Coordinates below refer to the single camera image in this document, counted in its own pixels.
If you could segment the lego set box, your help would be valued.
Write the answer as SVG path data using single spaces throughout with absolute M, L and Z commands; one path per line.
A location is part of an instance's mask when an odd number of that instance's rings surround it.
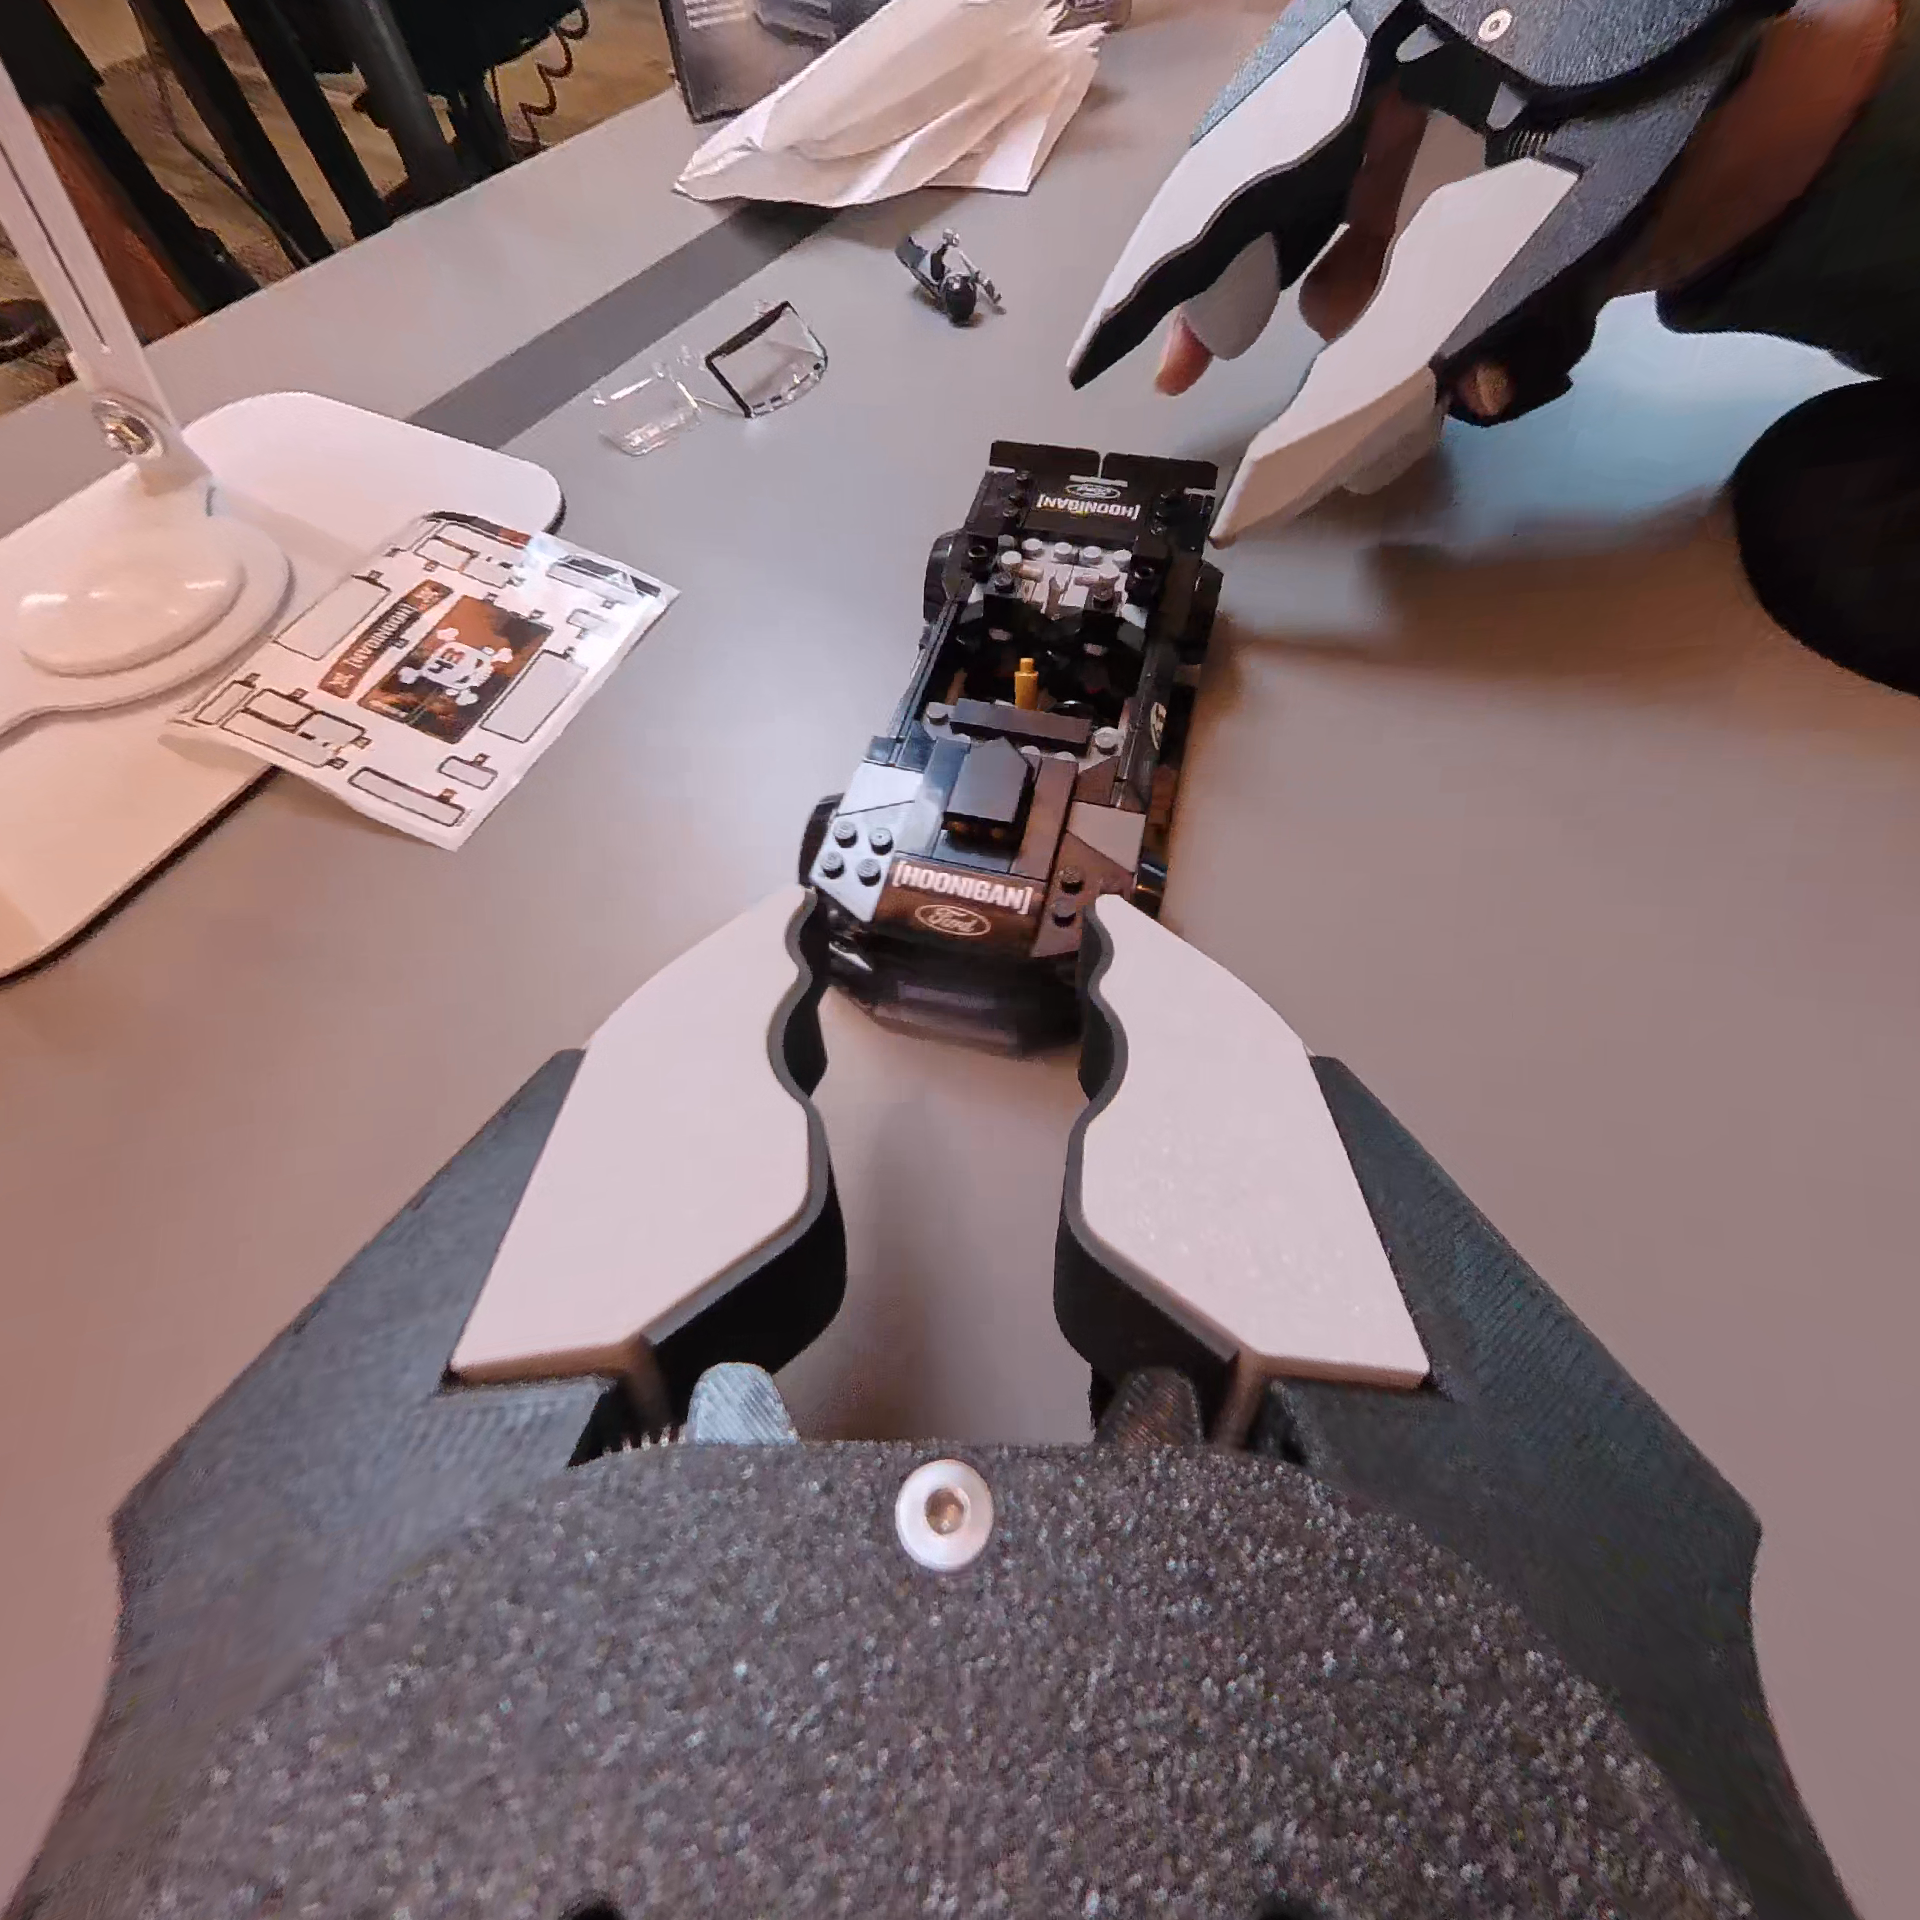
M 1045 32 L 1123 26 L 1129 1 L 901 5 L 875 32 L 882 1 L 662 1 L 682 98 L 696 123 L 746 112 L 828 56 L 822 106 L 858 126 L 906 128 L 993 90 L 1003 67 L 1024 80 L 1045 55 L 1017 42 Z

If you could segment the clear lego piece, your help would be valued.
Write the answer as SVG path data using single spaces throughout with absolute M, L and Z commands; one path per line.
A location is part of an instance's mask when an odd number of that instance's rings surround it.
M 690 389 L 693 360 L 685 352 L 657 358 L 648 369 L 630 369 L 603 381 L 592 393 L 597 435 L 619 453 L 644 456 L 700 423 L 701 400 Z

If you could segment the clear lego windshield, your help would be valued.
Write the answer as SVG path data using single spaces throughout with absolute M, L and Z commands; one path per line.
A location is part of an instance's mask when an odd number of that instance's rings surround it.
M 705 368 L 744 418 L 771 415 L 819 389 L 828 350 L 800 311 L 781 299 L 705 354 Z

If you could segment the white paper bags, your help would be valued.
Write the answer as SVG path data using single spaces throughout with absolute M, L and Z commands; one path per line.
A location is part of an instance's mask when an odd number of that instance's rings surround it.
M 925 184 L 1021 193 L 1097 70 L 1045 1 L 893 1 L 689 157 L 693 201 L 849 208 Z

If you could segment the sticker sheet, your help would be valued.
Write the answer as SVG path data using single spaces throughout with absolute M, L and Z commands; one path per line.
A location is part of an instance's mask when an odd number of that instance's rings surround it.
M 425 513 L 170 731 L 459 848 L 676 597 L 556 534 Z

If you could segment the black lego car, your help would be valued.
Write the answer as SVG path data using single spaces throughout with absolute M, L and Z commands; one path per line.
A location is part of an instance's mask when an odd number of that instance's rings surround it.
M 816 803 L 800 877 L 875 1019 L 1029 1051 L 1077 1033 L 1088 905 L 1162 909 L 1221 591 L 1208 461 L 997 441 L 929 550 L 892 728 Z

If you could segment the white booklet stand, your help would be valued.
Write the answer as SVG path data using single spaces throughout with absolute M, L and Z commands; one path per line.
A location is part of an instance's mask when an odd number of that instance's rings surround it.
M 5 230 L 122 464 L 5 534 L 5 975 L 72 943 L 252 771 L 166 760 L 164 703 L 298 615 L 378 537 L 433 510 L 561 522 L 556 474 L 314 393 L 181 425 L 2 77 Z

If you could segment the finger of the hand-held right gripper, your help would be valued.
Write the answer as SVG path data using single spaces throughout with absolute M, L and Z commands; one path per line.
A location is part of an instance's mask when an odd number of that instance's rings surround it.
M 1248 445 L 1213 544 L 1304 517 L 1337 488 L 1374 490 L 1424 455 L 1437 429 L 1435 360 L 1576 178 L 1552 159 L 1522 157 L 1437 184 L 1418 206 L 1371 301 Z
M 1259 81 L 1208 123 L 1146 208 L 1074 342 L 1086 385 L 1185 311 L 1216 360 L 1243 354 L 1337 229 L 1364 143 L 1379 8 L 1289 8 Z

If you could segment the person's right forearm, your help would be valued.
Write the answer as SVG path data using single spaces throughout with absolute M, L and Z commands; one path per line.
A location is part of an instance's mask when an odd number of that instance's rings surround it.
M 1915 381 L 1915 157 L 1838 154 L 1774 224 L 1656 304 L 1676 330 L 1765 333 Z

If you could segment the black lego axle assembly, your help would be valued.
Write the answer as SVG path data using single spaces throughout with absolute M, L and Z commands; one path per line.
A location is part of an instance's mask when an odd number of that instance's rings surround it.
M 953 229 L 945 229 L 934 243 L 907 232 L 897 243 L 897 259 L 907 270 L 925 301 L 957 329 L 974 323 L 984 305 L 1003 311 L 998 288 L 964 251 Z

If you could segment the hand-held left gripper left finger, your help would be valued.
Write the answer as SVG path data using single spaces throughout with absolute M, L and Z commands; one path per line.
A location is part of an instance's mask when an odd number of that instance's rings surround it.
M 625 1376 L 641 1410 L 683 1410 L 707 1367 L 778 1370 L 828 1329 L 849 1242 L 811 1104 L 825 941 L 787 885 L 592 1033 L 452 1376 Z

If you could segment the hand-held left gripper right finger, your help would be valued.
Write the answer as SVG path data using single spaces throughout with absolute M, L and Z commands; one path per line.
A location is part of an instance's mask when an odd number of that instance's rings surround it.
M 1124 901 L 1088 909 L 1059 1322 L 1092 1373 L 1185 1373 L 1238 1441 L 1278 1377 L 1414 1386 L 1428 1357 L 1291 1026 Z

